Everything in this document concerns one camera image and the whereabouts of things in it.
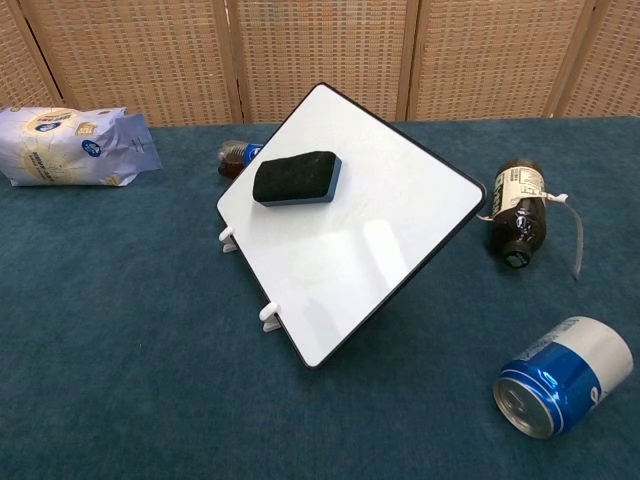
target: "whiteboard stand leg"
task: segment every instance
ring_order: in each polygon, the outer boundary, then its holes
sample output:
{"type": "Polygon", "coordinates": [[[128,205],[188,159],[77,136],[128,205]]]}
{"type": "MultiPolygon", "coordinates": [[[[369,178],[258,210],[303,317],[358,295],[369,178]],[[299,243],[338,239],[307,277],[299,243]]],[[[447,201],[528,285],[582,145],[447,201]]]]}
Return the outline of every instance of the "whiteboard stand leg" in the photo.
{"type": "Polygon", "coordinates": [[[271,302],[269,305],[260,310],[260,321],[263,323],[262,330],[269,333],[282,327],[280,321],[276,317],[278,313],[278,304],[271,302]]]}
{"type": "Polygon", "coordinates": [[[238,246],[231,237],[233,235],[233,232],[233,227],[227,227],[218,236],[218,240],[222,242],[222,251],[224,253],[235,252],[238,249],[238,246]]]}

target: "bottle cap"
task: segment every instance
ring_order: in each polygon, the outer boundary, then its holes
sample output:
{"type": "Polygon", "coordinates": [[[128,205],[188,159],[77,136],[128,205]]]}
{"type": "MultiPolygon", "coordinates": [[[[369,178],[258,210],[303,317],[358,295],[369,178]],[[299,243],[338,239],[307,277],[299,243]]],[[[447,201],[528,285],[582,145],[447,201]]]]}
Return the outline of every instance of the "bottle cap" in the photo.
{"type": "Polygon", "coordinates": [[[502,249],[502,258],[513,268],[522,268],[529,265],[533,252],[527,242],[512,240],[502,249]]]}

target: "snack bag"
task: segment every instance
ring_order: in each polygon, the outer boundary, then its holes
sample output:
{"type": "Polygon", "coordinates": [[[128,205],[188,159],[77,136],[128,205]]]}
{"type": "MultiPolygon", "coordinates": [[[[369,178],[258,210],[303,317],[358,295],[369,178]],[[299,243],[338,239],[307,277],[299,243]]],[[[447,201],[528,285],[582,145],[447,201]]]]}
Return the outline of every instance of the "snack bag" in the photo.
{"type": "Polygon", "coordinates": [[[123,187],[162,168],[144,117],[125,108],[0,111],[0,171],[13,186],[123,187]]]}

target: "plastic bottle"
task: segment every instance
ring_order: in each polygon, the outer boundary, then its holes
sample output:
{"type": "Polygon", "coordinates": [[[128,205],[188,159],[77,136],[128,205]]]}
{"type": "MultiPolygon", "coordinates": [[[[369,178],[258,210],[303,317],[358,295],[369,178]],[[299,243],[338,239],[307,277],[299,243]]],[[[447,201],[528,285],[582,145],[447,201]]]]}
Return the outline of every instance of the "plastic bottle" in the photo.
{"type": "Polygon", "coordinates": [[[258,154],[262,145],[242,140],[227,140],[218,150],[220,166],[218,173],[231,180],[235,179],[258,154]]]}
{"type": "Polygon", "coordinates": [[[516,158],[496,174],[491,246],[513,268],[525,267],[547,234],[542,169],[531,160],[516,158]]]}

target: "zip tie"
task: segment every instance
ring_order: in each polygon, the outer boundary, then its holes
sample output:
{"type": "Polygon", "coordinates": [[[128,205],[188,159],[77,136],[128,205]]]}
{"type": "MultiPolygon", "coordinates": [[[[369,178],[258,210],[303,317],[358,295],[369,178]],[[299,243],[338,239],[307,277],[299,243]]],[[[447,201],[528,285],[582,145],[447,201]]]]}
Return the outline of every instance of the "zip tie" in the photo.
{"type": "Polygon", "coordinates": [[[550,193],[547,193],[546,195],[552,202],[561,203],[567,207],[576,221],[576,261],[573,266],[573,278],[577,281],[580,277],[580,270],[582,269],[582,255],[584,253],[584,226],[582,225],[582,219],[580,218],[580,214],[578,214],[578,212],[567,203],[569,196],[566,193],[562,193],[557,196],[550,193]]]}
{"type": "MultiPolygon", "coordinates": [[[[569,212],[571,212],[571,215],[573,215],[573,218],[576,221],[576,259],[573,265],[573,278],[575,278],[577,281],[578,278],[580,277],[580,270],[582,269],[582,256],[584,254],[584,226],[582,225],[582,218],[580,218],[580,214],[567,203],[567,200],[569,199],[569,195],[567,195],[566,193],[561,193],[560,195],[553,195],[551,193],[541,192],[537,194],[518,197],[516,198],[516,200],[520,201],[523,198],[546,198],[551,202],[560,203],[564,205],[569,209],[569,212]]],[[[487,216],[476,215],[476,217],[478,217],[478,219],[484,222],[493,222],[493,217],[491,217],[490,215],[487,215],[487,216]]]]}

